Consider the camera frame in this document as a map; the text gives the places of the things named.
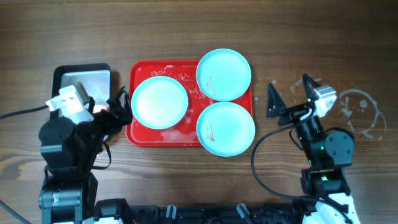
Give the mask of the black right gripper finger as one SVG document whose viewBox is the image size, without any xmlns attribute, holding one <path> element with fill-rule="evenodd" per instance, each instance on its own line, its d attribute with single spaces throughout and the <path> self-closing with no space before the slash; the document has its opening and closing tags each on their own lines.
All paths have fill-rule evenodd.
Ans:
<svg viewBox="0 0 398 224">
<path fill-rule="evenodd" d="M 306 73 L 303 74 L 302 81 L 306 97 L 312 101 L 318 100 L 319 96 L 315 93 L 315 89 L 320 87 L 320 85 Z"/>
<path fill-rule="evenodd" d="M 287 109 L 284 101 L 274 88 L 273 84 L 269 83 L 267 86 L 267 118 L 275 118 L 285 114 Z"/>
</svg>

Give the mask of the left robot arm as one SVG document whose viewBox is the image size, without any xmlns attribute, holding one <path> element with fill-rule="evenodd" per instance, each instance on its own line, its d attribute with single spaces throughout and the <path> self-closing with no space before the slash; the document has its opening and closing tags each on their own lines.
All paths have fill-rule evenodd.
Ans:
<svg viewBox="0 0 398 224">
<path fill-rule="evenodd" d="M 80 83 L 61 88 L 46 102 L 52 117 L 39 131 L 45 179 L 39 195 L 43 223 L 292 223 L 285 204 L 261 207 L 182 208 L 135 206 L 124 198 L 96 201 L 92 173 L 106 136 L 132 121 L 128 90 L 107 100 L 108 110 L 93 112 L 95 101 Z"/>
</svg>

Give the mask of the light blue plate top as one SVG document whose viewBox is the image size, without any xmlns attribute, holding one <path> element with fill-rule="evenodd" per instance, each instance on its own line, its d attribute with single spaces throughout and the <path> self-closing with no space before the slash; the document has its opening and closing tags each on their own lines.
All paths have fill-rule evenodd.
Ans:
<svg viewBox="0 0 398 224">
<path fill-rule="evenodd" d="M 233 101 L 248 90 L 252 79 L 249 62 L 232 49 L 215 49 L 205 54 L 196 69 L 199 89 L 216 101 Z"/>
</svg>

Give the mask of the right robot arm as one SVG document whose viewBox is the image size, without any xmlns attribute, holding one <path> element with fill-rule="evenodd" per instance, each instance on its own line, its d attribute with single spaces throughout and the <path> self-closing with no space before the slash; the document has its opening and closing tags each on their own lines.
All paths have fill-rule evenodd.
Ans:
<svg viewBox="0 0 398 224">
<path fill-rule="evenodd" d="M 329 85 L 302 77 L 307 102 L 286 107 L 277 99 L 278 125 L 291 124 L 310 164 L 300 179 L 308 201 L 299 201 L 303 223 L 358 223 L 344 169 L 353 163 L 354 136 L 342 128 L 324 129 L 320 118 L 337 99 Z"/>
</svg>

